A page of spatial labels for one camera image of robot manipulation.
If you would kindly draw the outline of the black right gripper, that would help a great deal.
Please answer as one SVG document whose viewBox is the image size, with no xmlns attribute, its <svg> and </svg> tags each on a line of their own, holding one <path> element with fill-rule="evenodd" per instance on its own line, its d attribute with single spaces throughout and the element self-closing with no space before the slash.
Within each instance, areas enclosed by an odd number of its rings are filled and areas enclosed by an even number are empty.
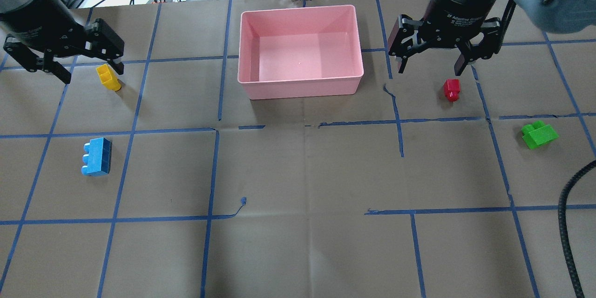
<svg viewBox="0 0 596 298">
<path fill-rule="evenodd" d="M 429 48 L 458 48 L 454 75 L 478 59 L 487 60 L 501 48 L 500 18 L 488 18 L 496 0 L 430 0 L 422 18 L 400 14 L 388 39 L 389 55 L 405 72 L 409 58 Z"/>
</svg>

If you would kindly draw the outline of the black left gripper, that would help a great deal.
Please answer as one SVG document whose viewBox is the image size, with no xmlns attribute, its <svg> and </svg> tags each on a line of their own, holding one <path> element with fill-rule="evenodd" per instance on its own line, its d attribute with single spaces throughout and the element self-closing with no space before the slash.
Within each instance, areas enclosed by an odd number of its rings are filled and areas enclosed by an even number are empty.
<svg viewBox="0 0 596 298">
<path fill-rule="evenodd" d="M 125 71 L 125 42 L 102 18 L 85 27 L 73 22 L 11 33 L 3 48 L 25 69 L 43 70 L 66 85 L 71 83 L 72 74 L 55 58 L 83 55 L 105 61 L 117 75 Z"/>
</svg>

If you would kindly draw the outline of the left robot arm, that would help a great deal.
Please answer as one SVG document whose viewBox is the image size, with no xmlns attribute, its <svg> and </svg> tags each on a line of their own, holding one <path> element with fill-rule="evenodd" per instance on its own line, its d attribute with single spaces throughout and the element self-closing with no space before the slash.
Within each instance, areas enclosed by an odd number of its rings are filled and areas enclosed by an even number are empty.
<svg viewBox="0 0 596 298">
<path fill-rule="evenodd" d="M 77 23 L 61 0 L 0 0 L 0 20 L 7 32 L 4 50 L 27 71 L 69 84 L 72 75 L 57 58 L 83 55 L 124 72 L 123 39 L 100 18 L 89 26 Z"/>
</svg>

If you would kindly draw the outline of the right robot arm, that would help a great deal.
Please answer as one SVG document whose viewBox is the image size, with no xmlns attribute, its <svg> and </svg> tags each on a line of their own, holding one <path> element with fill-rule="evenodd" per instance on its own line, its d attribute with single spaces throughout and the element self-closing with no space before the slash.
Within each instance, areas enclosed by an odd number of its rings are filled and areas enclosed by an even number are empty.
<svg viewBox="0 0 596 298">
<path fill-rule="evenodd" d="M 430 48 L 457 48 L 454 73 L 469 63 L 500 52 L 509 20 L 521 7 L 534 26 L 545 32 L 571 34 L 595 24 L 595 0 L 430 0 L 420 20 L 398 16 L 387 40 L 387 54 L 405 70 L 412 56 Z M 321 80 L 345 80 L 332 69 L 355 59 L 347 45 L 355 29 L 340 20 L 355 15 L 349 5 L 254 10 L 241 15 L 238 81 L 249 88 Z"/>
</svg>

